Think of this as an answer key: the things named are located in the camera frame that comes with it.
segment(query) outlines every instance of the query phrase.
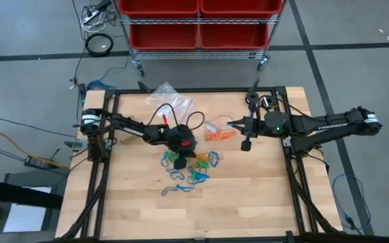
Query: shelving cart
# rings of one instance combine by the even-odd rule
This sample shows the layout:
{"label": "shelving cart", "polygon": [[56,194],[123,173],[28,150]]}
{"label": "shelving cart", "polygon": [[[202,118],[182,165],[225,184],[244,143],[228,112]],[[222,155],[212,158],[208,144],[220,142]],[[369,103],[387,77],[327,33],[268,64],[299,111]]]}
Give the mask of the shelving cart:
{"label": "shelving cart", "polygon": [[[272,15],[269,15],[268,18],[250,18],[250,16],[258,16],[259,14],[249,14],[249,15],[242,15],[241,18],[206,18],[211,17],[214,15],[206,14],[205,12],[202,12],[201,10],[197,10],[197,13],[195,16],[196,18],[145,18],[145,14],[139,14],[139,15],[130,15],[130,17],[135,18],[129,18],[128,16],[125,16],[121,13],[121,6],[119,4],[123,0],[112,0],[113,6],[115,8],[116,15],[118,17],[119,23],[122,27],[122,32],[124,34],[124,38],[127,42],[127,46],[129,48],[130,56],[132,58],[132,63],[136,66],[139,74],[141,76],[145,75],[145,71],[143,70],[142,64],[139,60],[141,59],[258,59],[259,64],[257,66],[257,70],[261,71],[265,68],[265,66],[268,64],[270,60],[270,56],[268,55],[268,49],[271,43],[271,40],[274,37],[274,34],[276,32],[276,29],[278,27],[278,24],[280,23],[280,19],[282,17],[284,8],[286,7],[287,0],[278,0],[281,4],[280,11],[277,13],[277,17],[273,18]],[[217,16],[226,16],[226,14],[218,14]],[[132,25],[130,27],[130,34],[128,35],[128,32],[126,30],[126,24]],[[136,28],[135,25],[167,25],[170,24],[172,26],[175,25],[187,25],[192,24],[196,26],[196,32],[193,36],[188,36],[187,38],[196,38],[196,45],[192,45],[192,41],[188,40],[188,43],[186,46],[188,49],[185,49],[182,47],[181,49],[163,49],[164,46],[160,46],[157,49],[154,48],[145,48],[145,49],[135,49],[133,48],[133,45],[136,46],[135,43],[133,43],[133,36],[136,34],[136,31],[138,28]],[[205,28],[208,29],[208,26],[204,25],[261,25],[265,26],[265,29],[267,29],[267,25],[274,25],[271,34],[268,38],[268,31],[266,30],[266,36],[265,36],[265,44],[266,46],[264,48],[254,48],[254,49],[226,49],[226,46],[223,48],[215,48],[212,47],[202,47],[203,44],[208,44],[207,41],[201,40],[201,29]]]}

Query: wooden table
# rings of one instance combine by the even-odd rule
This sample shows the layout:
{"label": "wooden table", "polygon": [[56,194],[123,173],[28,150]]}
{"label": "wooden table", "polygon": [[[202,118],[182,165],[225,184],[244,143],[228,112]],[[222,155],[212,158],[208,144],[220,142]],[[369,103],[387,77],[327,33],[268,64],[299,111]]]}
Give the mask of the wooden table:
{"label": "wooden table", "polygon": [[[287,92],[289,102],[309,114],[304,89],[292,87]],[[185,95],[195,100],[193,111],[205,113],[206,120],[220,115],[240,119],[248,113],[245,92]],[[147,96],[121,95],[118,112],[147,123],[154,112],[145,102]],[[102,108],[103,97],[104,91],[89,91],[84,108]],[[193,116],[191,127],[200,121]],[[172,118],[168,122],[174,126]],[[156,116],[153,124],[162,123]],[[221,142],[205,142],[203,132],[204,127],[194,131],[196,152],[216,151],[222,158],[220,164],[211,168],[211,178],[192,192],[169,192],[166,196],[161,196],[161,191],[178,183],[161,166],[166,148],[151,146],[125,132],[115,133],[118,143],[110,161],[102,240],[284,236],[288,230],[298,235],[281,140],[252,139],[251,151],[244,152],[239,134]],[[311,154],[321,158],[317,151]],[[85,157],[86,153],[74,158],[72,166]],[[307,157],[304,166],[313,202],[334,227],[341,229],[324,164]],[[91,167],[92,163],[85,161],[70,173],[56,236],[64,234],[83,209]],[[301,204],[309,228],[307,211]],[[90,234],[95,209],[91,219]]]}

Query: black metal frame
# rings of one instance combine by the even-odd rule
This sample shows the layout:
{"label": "black metal frame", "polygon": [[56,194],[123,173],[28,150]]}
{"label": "black metal frame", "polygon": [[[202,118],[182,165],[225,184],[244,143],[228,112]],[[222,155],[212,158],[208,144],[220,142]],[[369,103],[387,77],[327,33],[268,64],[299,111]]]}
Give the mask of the black metal frame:
{"label": "black metal frame", "polygon": [[[177,92],[181,93],[187,93],[187,92],[247,92],[247,88],[183,88],[183,89],[176,89]],[[256,88],[255,91],[257,92],[270,92],[273,96],[280,95],[281,98],[288,102],[288,97],[286,93],[286,87],[279,86],[279,87],[264,87],[264,88]],[[103,109],[108,110],[109,109],[109,101],[113,97],[113,108],[112,112],[118,112],[118,103],[120,100],[120,95],[126,95],[126,94],[145,94],[144,90],[106,90],[105,91],[105,98],[103,102]],[[285,112],[290,113],[290,110],[287,106],[285,106]],[[114,135],[114,132],[111,131],[109,133],[109,139],[112,139]],[[290,150],[288,148],[284,149],[284,158],[286,161],[286,166],[290,166],[292,168],[292,157],[290,154]],[[300,180],[302,182],[302,188],[306,195],[310,195],[309,187],[307,184],[307,177],[305,174],[304,166],[301,161],[301,159],[297,159],[297,165],[298,170],[300,174]],[[88,186],[88,193],[86,197],[86,202],[90,201],[94,191],[95,191],[95,184],[97,182],[97,172],[99,168],[99,162],[93,162],[93,168],[91,170],[90,175],[90,181]],[[294,176],[293,174],[290,175],[290,171],[293,171],[292,169],[287,169],[288,177]],[[105,181],[107,182],[107,177],[109,175],[109,163],[105,163],[103,167],[103,173],[102,176],[105,177]],[[296,191],[291,186],[291,193],[292,193],[292,202],[295,210],[295,217],[296,222],[298,226],[299,233],[306,232],[305,225],[303,221],[303,214],[301,211],[301,205],[299,196],[296,193]],[[97,216],[95,220],[95,227],[94,227],[94,238],[100,238],[100,231],[101,231],[101,221],[103,218],[103,210],[104,210],[104,203],[105,203],[105,191],[102,193],[102,195],[99,198],[98,201],[98,208],[97,208]],[[309,222],[310,226],[313,232],[317,232],[317,224],[314,220],[314,217],[310,213],[310,211],[307,209],[309,214]],[[88,236],[88,227],[89,227],[89,216],[87,217],[86,221],[84,222],[81,230],[81,238],[85,238]],[[192,242],[194,239],[169,239],[169,240],[101,240],[100,242],[136,242],[136,243],[143,243],[143,242]],[[256,238],[207,238],[202,239],[199,242],[291,242],[293,240],[298,240],[298,237],[293,237],[292,232],[286,232],[286,236],[277,236],[277,237],[256,237]]]}

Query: red bin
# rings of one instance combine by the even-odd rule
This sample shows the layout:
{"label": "red bin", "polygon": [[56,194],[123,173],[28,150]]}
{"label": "red bin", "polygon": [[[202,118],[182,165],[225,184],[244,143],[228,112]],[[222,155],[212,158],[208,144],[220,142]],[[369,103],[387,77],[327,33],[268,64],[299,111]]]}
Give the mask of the red bin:
{"label": "red bin", "polygon": [[267,24],[201,25],[202,49],[263,49],[267,42]]}
{"label": "red bin", "polygon": [[197,47],[195,24],[133,24],[130,44],[138,50],[190,50]]}
{"label": "red bin", "polygon": [[120,12],[130,18],[196,18],[199,0],[120,0]]}
{"label": "red bin", "polygon": [[270,18],[282,10],[282,0],[201,0],[204,18]]}

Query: gray floor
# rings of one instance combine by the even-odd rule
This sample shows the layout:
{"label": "gray floor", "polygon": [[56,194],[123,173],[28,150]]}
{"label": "gray floor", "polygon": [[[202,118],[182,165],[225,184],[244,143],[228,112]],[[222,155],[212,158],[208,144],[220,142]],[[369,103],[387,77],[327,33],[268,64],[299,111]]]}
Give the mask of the gray floor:
{"label": "gray floor", "polygon": [[[382,0],[297,0],[312,45],[382,43],[389,37],[389,1]],[[80,9],[87,0],[76,0]],[[107,29],[114,35],[119,28]],[[125,51],[124,39],[115,38],[115,51]],[[273,45],[301,45],[292,12],[285,9]],[[0,55],[79,53],[83,49],[76,16],[66,0],[0,0]],[[272,51],[266,70],[256,72],[251,60],[167,60],[143,61],[151,87],[168,81],[176,88],[248,86],[259,76],[261,86],[303,86],[313,115],[325,113],[319,90],[305,51]],[[323,81],[335,112],[362,105],[374,110],[384,127],[373,138],[346,138],[355,174],[365,185],[376,235],[389,236],[389,48],[315,51]],[[110,67],[123,66],[127,57],[86,58],[79,67],[80,82],[100,78]],[[0,61],[0,117],[50,130],[74,134],[76,90],[69,90],[77,59]],[[112,70],[105,82],[118,88],[137,88],[140,80],[131,63],[124,70]],[[25,149],[69,163],[70,151],[61,136],[7,124],[0,130]],[[0,148],[18,154],[0,137]],[[343,173],[335,143],[324,146],[331,165],[330,178]],[[20,162],[0,155],[0,181],[6,173],[34,171]],[[58,181],[60,175],[49,175]],[[338,185],[340,202],[357,221],[350,192],[343,180]],[[45,240],[52,230],[46,232]],[[4,236],[0,242],[25,242],[25,237]]]}

